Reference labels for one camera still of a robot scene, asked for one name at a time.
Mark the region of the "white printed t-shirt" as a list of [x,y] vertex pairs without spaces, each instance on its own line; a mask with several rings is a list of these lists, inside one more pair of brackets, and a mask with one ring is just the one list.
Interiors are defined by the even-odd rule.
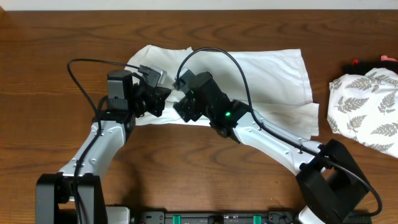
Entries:
[[210,72],[232,100],[252,102],[265,119],[302,138],[318,136],[319,105],[313,101],[305,62],[299,49],[262,52],[182,50],[147,45],[128,61],[130,66],[159,67],[167,72],[162,84],[171,88],[179,67],[195,74]]

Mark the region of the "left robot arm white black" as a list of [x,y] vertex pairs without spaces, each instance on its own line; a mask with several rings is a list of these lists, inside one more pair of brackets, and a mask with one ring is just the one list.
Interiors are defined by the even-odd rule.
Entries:
[[145,66],[136,73],[108,73],[108,94],[95,108],[86,141],[56,174],[43,174],[36,183],[36,223],[131,223],[129,208],[105,204],[101,180],[136,119],[145,113],[161,116],[171,93],[162,87],[166,75]]

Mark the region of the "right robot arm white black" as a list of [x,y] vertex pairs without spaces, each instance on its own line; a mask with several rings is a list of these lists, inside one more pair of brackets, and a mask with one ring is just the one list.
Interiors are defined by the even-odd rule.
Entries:
[[209,72],[186,71],[173,86],[185,95],[174,104],[185,122],[204,116],[221,137],[260,150],[293,173],[306,203],[300,223],[371,222],[355,212],[369,182],[342,143],[322,144],[278,127],[248,104],[230,100]]

